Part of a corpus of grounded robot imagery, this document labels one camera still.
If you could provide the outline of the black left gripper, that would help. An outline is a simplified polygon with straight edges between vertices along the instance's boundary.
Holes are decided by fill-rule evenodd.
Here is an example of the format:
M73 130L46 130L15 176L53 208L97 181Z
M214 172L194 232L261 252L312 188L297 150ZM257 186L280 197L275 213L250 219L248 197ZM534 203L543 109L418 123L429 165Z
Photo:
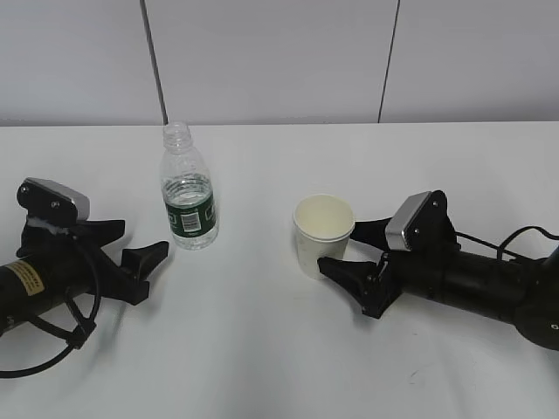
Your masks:
M37 218L26 219L17 257L38 271L45 289L56 295L100 294L137 305L149 296L145 281L169 255L169 242L124 249L121 267L102 250L125 234L121 219L78 221L57 227Z

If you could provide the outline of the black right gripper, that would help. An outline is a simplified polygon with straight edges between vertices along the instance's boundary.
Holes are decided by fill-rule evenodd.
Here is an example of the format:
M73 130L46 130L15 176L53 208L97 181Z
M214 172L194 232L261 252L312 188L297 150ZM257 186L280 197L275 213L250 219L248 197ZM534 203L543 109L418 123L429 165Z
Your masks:
M441 282L448 251L456 244L442 244L424 251L391 251L385 229L391 218L359 221L350 239L382 251L374 262L343 261L330 257L317 260L320 273L334 281L362 306L362 313L380 318L404 292L429 295Z

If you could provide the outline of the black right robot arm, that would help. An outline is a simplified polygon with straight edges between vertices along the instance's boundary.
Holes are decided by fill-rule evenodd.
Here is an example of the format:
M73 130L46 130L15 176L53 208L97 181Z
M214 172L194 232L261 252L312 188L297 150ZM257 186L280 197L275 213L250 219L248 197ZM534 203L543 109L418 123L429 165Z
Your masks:
M319 271L361 307L380 319L404 293L514 326L526 340L558 348L558 254L532 259L507 246L524 233L518 229L495 248L492 258L462 251L463 235L450 221L435 237L414 250L392 250L379 233L387 220L359 223L352 239L382 250L378 262L321 257Z

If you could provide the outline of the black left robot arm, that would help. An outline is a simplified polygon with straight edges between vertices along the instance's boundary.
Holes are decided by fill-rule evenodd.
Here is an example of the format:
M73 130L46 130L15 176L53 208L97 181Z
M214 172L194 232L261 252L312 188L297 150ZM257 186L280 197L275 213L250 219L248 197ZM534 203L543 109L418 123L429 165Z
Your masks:
M17 260L1 268L2 332L29 322L78 346L93 332L102 299L132 306L147 299L148 276L169 255L169 243L125 249L116 264L103 248L124 232L122 220L59 228L28 219Z

